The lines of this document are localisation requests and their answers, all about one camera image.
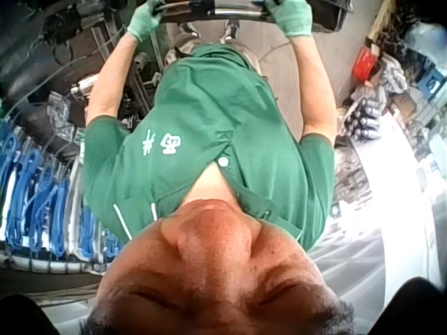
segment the hand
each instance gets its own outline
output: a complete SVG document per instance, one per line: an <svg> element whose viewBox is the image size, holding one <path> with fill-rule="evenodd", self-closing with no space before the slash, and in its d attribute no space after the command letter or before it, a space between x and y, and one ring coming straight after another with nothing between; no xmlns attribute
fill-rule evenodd
<svg viewBox="0 0 447 335"><path fill-rule="evenodd" d="M312 9L306 0L265 0L265 5L286 37L312 36Z"/></svg>
<svg viewBox="0 0 447 335"><path fill-rule="evenodd" d="M159 0L147 0L146 3L135 9L131 23L127 31L134 35L140 42L149 37L160 23L160 14L154 15L155 6L162 3Z"/></svg>

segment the floor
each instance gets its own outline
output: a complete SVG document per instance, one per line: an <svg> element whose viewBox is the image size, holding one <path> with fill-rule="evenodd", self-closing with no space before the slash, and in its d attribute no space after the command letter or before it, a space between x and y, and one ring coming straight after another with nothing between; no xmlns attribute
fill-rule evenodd
<svg viewBox="0 0 447 335"><path fill-rule="evenodd" d="M321 58L334 89L337 105L348 96L351 87L351 69L360 47L365 42L383 0L352 0L354 13L348 14L344 26L337 33L314 34ZM224 21L196 22L195 28L207 42L214 42L224 34ZM261 68L277 97L294 136L302 132L302 118L298 95L298 70L290 45L267 54L271 49L287 42L274 24L242 21L238 39L262 59Z"/></svg>

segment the man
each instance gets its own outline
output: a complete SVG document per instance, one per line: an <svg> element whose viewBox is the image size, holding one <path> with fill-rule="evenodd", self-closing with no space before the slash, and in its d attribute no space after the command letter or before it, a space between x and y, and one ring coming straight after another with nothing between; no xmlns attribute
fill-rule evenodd
<svg viewBox="0 0 447 335"><path fill-rule="evenodd" d="M306 250L332 198L334 96L305 0L268 0L300 69L297 143L268 83L227 45L169 65L154 109L116 120L138 42L139 7L91 93L85 200L126 248L101 281L86 334L351 334L352 310Z"/></svg>

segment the closed eye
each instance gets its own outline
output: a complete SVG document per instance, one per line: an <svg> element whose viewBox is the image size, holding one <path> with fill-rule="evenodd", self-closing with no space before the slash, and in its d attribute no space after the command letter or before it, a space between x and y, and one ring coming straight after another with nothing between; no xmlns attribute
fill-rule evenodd
<svg viewBox="0 0 447 335"><path fill-rule="evenodd" d="M271 304L276 300L283 297L286 293L290 292L292 289L296 288L296 284L289 284L285 286L279 286L278 288L273 289L267 294L267 297L260 302L260 305Z"/></svg>
<svg viewBox="0 0 447 335"><path fill-rule="evenodd" d="M151 292L132 292L132 295L137 295L143 299L149 300L160 307L167 309L179 309L179 306L167 300L165 297L151 293Z"/></svg>

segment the white button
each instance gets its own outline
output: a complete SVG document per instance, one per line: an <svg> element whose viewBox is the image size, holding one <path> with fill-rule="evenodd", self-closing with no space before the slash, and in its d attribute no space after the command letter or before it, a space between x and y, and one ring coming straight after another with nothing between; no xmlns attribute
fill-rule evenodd
<svg viewBox="0 0 447 335"><path fill-rule="evenodd" d="M228 158L226 158L226 157L221 157L221 158L219 158L218 160L217 160L217 162L219 163L219 165L221 166L221 167L226 167L226 166L228 166L228 163L230 162L229 160L228 160Z"/></svg>

